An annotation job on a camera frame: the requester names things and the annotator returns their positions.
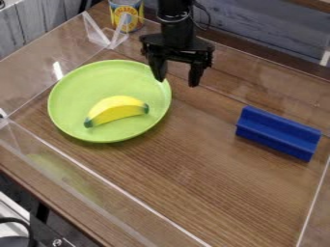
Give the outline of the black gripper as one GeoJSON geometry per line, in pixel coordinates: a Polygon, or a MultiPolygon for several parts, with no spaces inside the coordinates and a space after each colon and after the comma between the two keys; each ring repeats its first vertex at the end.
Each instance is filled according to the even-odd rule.
{"type": "Polygon", "coordinates": [[[214,45],[196,34],[192,19],[164,22],[160,33],[142,35],[142,53],[160,82],[166,80],[168,61],[192,64],[189,85],[198,87],[204,69],[212,66],[214,45]]]}

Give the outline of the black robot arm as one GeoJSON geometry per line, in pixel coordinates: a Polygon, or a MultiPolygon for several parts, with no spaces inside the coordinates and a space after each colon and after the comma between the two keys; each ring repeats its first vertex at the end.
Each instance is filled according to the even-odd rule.
{"type": "Polygon", "coordinates": [[[166,80],[168,62],[174,61],[192,65],[189,85],[198,87],[204,71],[213,65],[216,50],[216,46],[196,34],[194,7],[205,12],[206,7],[197,0],[158,0],[158,7],[162,32],[139,37],[141,52],[160,82],[166,80]]]}

